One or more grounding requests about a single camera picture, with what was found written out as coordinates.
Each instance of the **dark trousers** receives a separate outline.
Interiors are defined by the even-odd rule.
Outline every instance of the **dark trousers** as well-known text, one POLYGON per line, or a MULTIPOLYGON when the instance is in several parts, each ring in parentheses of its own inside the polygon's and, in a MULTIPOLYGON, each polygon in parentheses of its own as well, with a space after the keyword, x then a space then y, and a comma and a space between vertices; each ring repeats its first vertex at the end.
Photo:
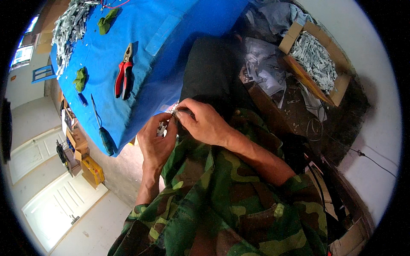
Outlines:
POLYGON ((244 54, 239 41, 197 39, 189 53, 180 102, 192 98, 212 105, 229 121, 236 108, 258 112, 239 79, 244 54))

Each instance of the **hand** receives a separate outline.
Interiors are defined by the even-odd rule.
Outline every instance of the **hand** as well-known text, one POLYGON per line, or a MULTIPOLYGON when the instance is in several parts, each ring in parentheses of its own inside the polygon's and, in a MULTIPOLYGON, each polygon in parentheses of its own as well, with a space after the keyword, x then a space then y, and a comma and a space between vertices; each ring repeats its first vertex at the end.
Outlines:
POLYGON ((200 142, 225 147, 230 136, 236 132, 209 104, 187 98, 177 106, 177 109, 184 108, 190 109, 196 120, 182 111, 175 115, 192 137, 200 142))
POLYGON ((175 147, 177 126, 175 118, 169 113, 160 113, 152 116, 137 133, 137 140, 144 157, 142 163, 143 179, 159 180, 162 167, 165 165, 172 150, 175 147), (157 128, 160 122, 166 124, 167 134, 165 137, 157 136, 157 128))

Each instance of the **red wire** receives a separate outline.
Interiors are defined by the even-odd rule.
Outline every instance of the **red wire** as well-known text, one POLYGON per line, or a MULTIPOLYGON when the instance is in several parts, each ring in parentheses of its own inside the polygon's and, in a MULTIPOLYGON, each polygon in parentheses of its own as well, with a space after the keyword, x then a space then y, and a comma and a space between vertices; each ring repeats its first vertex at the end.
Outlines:
POLYGON ((115 8, 117 8, 117 7, 120 7, 121 5, 125 5, 125 4, 128 3, 129 1, 130 1, 130 0, 127 0, 127 1, 123 2, 122 4, 117 5, 117 6, 115 6, 115 7, 110 7, 110 6, 104 5, 104 4, 103 4, 103 0, 100 0, 100 3, 101 3, 101 5, 104 6, 105 8, 115 9, 115 8))

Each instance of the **person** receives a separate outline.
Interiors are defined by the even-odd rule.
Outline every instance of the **person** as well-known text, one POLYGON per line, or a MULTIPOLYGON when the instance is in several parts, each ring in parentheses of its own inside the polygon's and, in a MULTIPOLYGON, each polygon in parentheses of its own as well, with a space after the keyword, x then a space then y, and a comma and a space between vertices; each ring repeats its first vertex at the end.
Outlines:
POLYGON ((179 111, 151 117, 137 134, 142 182, 108 255, 326 255, 321 198, 283 161, 238 81, 239 47, 195 41, 179 111))

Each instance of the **screwdriver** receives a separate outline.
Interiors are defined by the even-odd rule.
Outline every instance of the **screwdriver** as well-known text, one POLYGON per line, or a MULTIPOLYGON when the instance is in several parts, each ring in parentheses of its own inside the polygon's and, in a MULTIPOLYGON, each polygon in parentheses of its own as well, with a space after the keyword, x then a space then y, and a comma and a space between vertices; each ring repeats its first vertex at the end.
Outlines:
POLYGON ((79 92, 77 91, 77 88, 76 88, 75 86, 74 86, 74 89, 75 89, 75 91, 76 91, 76 93, 77 93, 78 99, 80 100, 81 104, 82 104, 83 106, 88 106, 87 100, 85 99, 84 95, 83 95, 82 93, 79 93, 79 92))
POLYGON ((107 151, 108 153, 108 156, 112 156, 114 154, 114 147, 111 143, 111 140, 109 139, 111 138, 111 136, 108 133, 108 131, 104 127, 101 127, 100 125, 100 121, 98 120, 97 111, 96 111, 96 104, 94 103, 92 94, 91 94, 91 102, 93 103, 94 114, 96 115, 97 123, 99 126, 98 133, 100 134, 102 143, 104 145, 105 151, 107 151))

